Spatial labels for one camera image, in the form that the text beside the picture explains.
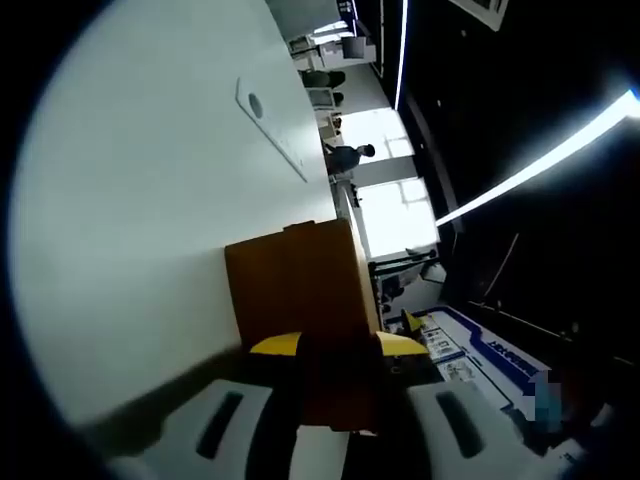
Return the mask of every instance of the round hole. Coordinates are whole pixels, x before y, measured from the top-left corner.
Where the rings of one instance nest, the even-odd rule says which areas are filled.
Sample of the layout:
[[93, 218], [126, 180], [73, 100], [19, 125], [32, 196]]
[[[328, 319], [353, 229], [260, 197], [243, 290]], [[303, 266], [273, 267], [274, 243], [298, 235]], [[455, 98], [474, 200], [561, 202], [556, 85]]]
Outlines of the round hole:
[[251, 105], [253, 114], [258, 118], [262, 118], [262, 104], [260, 103], [260, 100], [258, 100], [258, 97], [253, 93], [249, 94], [249, 105]]

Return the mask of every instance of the white wall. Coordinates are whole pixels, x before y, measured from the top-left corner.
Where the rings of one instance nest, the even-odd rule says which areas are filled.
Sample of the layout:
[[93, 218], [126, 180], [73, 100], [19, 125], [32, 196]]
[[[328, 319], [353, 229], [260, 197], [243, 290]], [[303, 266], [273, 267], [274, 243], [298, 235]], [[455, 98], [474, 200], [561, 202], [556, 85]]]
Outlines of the white wall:
[[[308, 183], [238, 107], [240, 75]], [[10, 280], [48, 392], [86, 422], [238, 345], [223, 247], [332, 218], [313, 111], [262, 0], [111, 4], [44, 93], [14, 182]]]
[[389, 107], [389, 101], [369, 64], [354, 65], [342, 70], [345, 82], [335, 89], [344, 94], [344, 102], [338, 108], [343, 115]]

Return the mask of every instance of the white object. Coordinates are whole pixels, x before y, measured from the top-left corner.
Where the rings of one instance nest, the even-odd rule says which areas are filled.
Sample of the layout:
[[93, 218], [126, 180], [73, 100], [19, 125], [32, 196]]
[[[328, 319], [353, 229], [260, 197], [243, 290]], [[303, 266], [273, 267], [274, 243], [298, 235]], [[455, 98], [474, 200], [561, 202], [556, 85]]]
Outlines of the white object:
[[598, 415], [596, 415], [596, 418], [591, 420], [591, 426], [602, 427], [606, 425], [611, 421], [611, 418], [613, 417], [613, 413], [614, 413], [613, 407], [608, 403], [605, 403], [600, 409], [600, 411], [598, 412]]
[[470, 385], [437, 383], [407, 392], [429, 448], [434, 480], [517, 478], [537, 460], [511, 420]]
[[307, 95], [314, 110], [335, 110], [333, 89], [328, 87], [307, 87]]
[[500, 30], [509, 0], [449, 0], [473, 15], [491, 30]]
[[340, 480], [350, 432], [301, 426], [293, 449], [289, 480]]
[[107, 467], [120, 480], [160, 480], [149, 465], [139, 458], [117, 457], [110, 460]]
[[468, 357], [460, 357], [438, 364], [438, 370], [446, 381], [470, 383], [496, 409], [501, 410], [511, 405], [498, 388], [472, 363]]
[[586, 451], [580, 444], [570, 438], [556, 448], [549, 449], [544, 457], [529, 465], [517, 478], [518, 480], [564, 480], [571, 478], [567, 473], [585, 454]]
[[[141, 460], [166, 479], [246, 478], [251, 442], [271, 392], [267, 387], [216, 380], [169, 416], [162, 437], [145, 450]], [[198, 453], [198, 446], [229, 393], [242, 399], [223, 426], [215, 456], [205, 458]]]
[[[254, 72], [308, 183], [236, 103]], [[110, 3], [43, 92], [12, 188], [9, 279], [53, 401], [90, 422], [235, 347], [223, 247], [334, 218], [262, 0]]]
[[365, 45], [363, 58], [344, 58], [342, 45], [333, 42], [324, 43], [320, 45], [322, 70], [337, 70], [353, 65], [372, 63], [376, 61], [376, 52], [376, 46], [372, 43]]

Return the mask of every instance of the dark shirt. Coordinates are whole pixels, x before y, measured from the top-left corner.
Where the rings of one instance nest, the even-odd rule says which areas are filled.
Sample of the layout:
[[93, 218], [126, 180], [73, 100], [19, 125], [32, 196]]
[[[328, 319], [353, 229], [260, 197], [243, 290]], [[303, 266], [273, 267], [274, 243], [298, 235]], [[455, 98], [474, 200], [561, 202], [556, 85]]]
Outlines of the dark shirt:
[[326, 88], [331, 85], [331, 77], [327, 72], [299, 72], [306, 88]]
[[336, 174], [356, 168], [360, 163], [360, 153], [353, 147], [332, 147], [325, 145], [331, 152], [329, 158], [329, 173]]

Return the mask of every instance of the bright window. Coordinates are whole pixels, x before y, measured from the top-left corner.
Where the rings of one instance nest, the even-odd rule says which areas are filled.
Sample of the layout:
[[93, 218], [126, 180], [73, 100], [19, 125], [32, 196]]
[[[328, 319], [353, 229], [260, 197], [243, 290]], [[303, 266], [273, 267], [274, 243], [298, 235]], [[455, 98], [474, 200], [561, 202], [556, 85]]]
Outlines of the bright window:
[[375, 156], [362, 157], [361, 164], [414, 153], [398, 112], [390, 107], [344, 115], [340, 130], [345, 145], [375, 147]]
[[360, 188], [358, 197], [372, 258], [438, 241], [435, 218], [421, 179]]

